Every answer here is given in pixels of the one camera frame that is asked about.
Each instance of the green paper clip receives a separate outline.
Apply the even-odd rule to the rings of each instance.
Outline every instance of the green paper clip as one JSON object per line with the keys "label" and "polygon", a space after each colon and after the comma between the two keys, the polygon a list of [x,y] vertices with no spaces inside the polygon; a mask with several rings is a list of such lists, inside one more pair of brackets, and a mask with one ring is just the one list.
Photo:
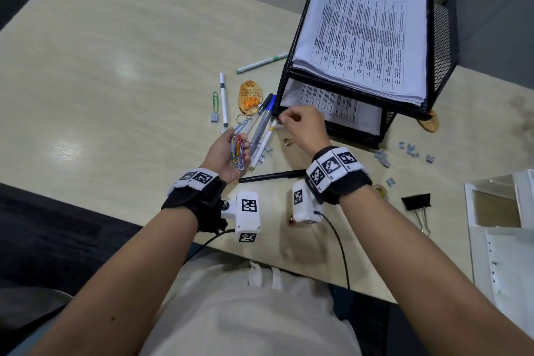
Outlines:
{"label": "green paper clip", "polygon": [[219,94],[217,92],[213,92],[212,95],[213,100],[213,112],[218,113],[219,112]]}

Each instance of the green marker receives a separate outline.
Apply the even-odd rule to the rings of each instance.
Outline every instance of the green marker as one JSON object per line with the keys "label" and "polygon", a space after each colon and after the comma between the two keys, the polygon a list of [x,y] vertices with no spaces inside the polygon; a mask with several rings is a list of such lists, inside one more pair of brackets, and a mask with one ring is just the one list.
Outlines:
{"label": "green marker", "polygon": [[270,64],[271,62],[286,58],[288,55],[289,55],[289,53],[283,53],[283,54],[279,54],[279,55],[274,55],[274,56],[271,56],[270,58],[267,58],[267,59],[265,59],[263,61],[256,62],[255,64],[250,64],[250,65],[244,66],[243,68],[239,68],[239,69],[237,69],[236,72],[237,73],[243,73],[243,72],[249,71],[251,69],[257,68],[258,66],[263,66],[263,65],[266,65],[266,64]]}

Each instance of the paper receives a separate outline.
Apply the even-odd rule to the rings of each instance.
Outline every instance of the paper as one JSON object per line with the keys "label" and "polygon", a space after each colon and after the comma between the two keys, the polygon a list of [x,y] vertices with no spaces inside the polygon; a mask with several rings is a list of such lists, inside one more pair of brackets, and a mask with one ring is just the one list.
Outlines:
{"label": "paper", "polygon": [[280,104],[284,107],[314,105],[325,115],[325,120],[331,123],[380,135],[382,115],[380,107],[327,92],[294,79],[287,82]]}
{"label": "paper", "polygon": [[346,86],[421,105],[427,0],[311,0],[293,65]]}

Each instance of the wire mesh organizer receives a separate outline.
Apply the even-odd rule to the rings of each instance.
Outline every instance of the wire mesh organizer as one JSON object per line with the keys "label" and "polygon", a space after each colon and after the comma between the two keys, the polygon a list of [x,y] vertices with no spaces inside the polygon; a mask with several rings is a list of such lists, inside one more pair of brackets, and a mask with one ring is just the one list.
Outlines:
{"label": "wire mesh organizer", "polygon": [[284,90],[289,79],[295,79],[311,86],[382,108],[380,135],[372,135],[327,121],[326,128],[332,137],[339,137],[376,148],[384,139],[385,133],[398,113],[421,120],[427,120],[431,117],[429,112],[458,63],[455,0],[427,0],[427,95],[421,106],[365,93],[293,67],[292,62],[297,40],[309,5],[310,0],[307,0],[295,38],[291,44],[290,53],[282,71],[277,100],[273,110],[275,116],[278,116],[286,109],[281,105]]}

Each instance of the black wire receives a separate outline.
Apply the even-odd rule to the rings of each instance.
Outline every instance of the black wire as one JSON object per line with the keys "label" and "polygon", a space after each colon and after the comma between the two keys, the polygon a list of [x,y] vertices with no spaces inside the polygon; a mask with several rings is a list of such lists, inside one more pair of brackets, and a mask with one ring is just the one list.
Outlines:
{"label": "black wire", "polygon": [[198,248],[189,258],[185,259],[185,261],[183,262],[182,266],[185,265],[187,262],[189,262],[191,260],[191,258],[193,256],[195,256],[197,253],[199,253],[202,249],[204,249],[206,246],[208,246],[208,244],[213,241],[215,238],[219,238],[221,235],[224,235],[224,234],[229,234],[230,232],[236,232],[236,230],[234,228],[231,228],[231,229],[227,229],[226,231],[222,231],[220,234],[217,234],[215,236],[212,236],[210,239],[208,239],[204,244],[202,244],[202,246],[200,248]]}
{"label": "black wire", "polygon": [[349,269],[347,267],[347,260],[345,258],[345,251],[343,250],[343,245],[341,244],[341,239],[339,238],[339,235],[337,234],[337,231],[335,230],[335,228],[332,225],[332,223],[330,222],[330,220],[328,218],[326,218],[326,216],[322,212],[314,211],[313,213],[317,214],[318,216],[323,217],[326,220],[326,222],[332,227],[332,231],[334,231],[334,233],[335,233],[335,237],[337,238],[337,241],[339,242],[339,247],[341,248],[341,254],[343,255],[343,263],[345,265],[345,276],[347,277],[347,288],[350,290]]}

